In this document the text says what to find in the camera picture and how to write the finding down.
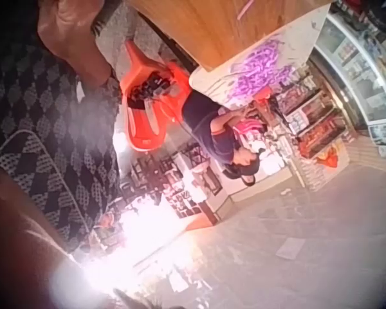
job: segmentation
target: tiled floor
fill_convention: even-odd
[[[133,288],[188,309],[376,308],[386,298],[385,172],[350,165],[318,192],[288,180],[239,206],[163,249]],[[276,255],[288,238],[302,245],[289,248],[294,259]]]

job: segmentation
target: orange chair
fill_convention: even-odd
[[[131,147],[137,151],[153,150],[162,145],[169,121],[181,122],[181,108],[191,92],[188,75],[173,62],[165,66],[146,57],[133,41],[125,41],[125,47],[132,63],[129,73],[120,82],[127,139]],[[160,77],[170,79],[172,83],[177,83],[180,88],[175,97],[170,94],[161,95],[153,102],[152,108],[158,125],[158,134],[152,130],[146,110],[131,108],[127,102],[132,89],[143,84],[153,72]]]

